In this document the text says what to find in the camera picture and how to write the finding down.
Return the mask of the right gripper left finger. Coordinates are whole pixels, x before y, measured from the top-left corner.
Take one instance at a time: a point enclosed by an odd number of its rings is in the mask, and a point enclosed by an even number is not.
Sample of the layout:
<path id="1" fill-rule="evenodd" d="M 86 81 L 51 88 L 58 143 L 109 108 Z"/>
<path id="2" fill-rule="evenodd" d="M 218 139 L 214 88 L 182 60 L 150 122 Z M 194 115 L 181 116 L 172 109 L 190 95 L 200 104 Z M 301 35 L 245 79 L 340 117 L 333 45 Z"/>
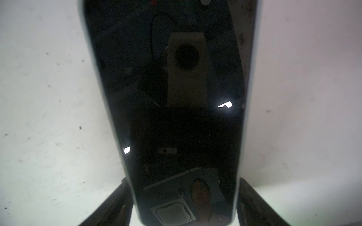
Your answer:
<path id="1" fill-rule="evenodd" d="M 133 209 L 131 188 L 126 179 L 80 226 L 128 226 Z"/>

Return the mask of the phone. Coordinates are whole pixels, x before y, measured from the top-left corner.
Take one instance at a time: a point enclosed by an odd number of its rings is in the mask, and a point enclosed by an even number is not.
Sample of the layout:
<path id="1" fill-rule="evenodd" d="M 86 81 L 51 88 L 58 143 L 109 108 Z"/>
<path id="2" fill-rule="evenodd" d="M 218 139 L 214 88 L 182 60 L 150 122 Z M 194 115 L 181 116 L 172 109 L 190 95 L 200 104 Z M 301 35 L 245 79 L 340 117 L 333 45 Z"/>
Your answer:
<path id="1" fill-rule="evenodd" d="M 259 4 L 79 1 L 131 219 L 142 226 L 237 219 Z"/>

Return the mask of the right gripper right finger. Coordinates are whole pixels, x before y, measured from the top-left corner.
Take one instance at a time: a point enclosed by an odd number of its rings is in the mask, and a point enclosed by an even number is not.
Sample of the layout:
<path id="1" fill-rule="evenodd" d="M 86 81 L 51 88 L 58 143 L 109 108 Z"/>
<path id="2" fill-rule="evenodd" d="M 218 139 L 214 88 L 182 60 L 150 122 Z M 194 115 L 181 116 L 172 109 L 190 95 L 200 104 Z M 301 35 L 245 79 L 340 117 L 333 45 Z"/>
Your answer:
<path id="1" fill-rule="evenodd" d="M 243 178 L 239 180 L 237 213 L 241 226 L 289 226 Z"/>

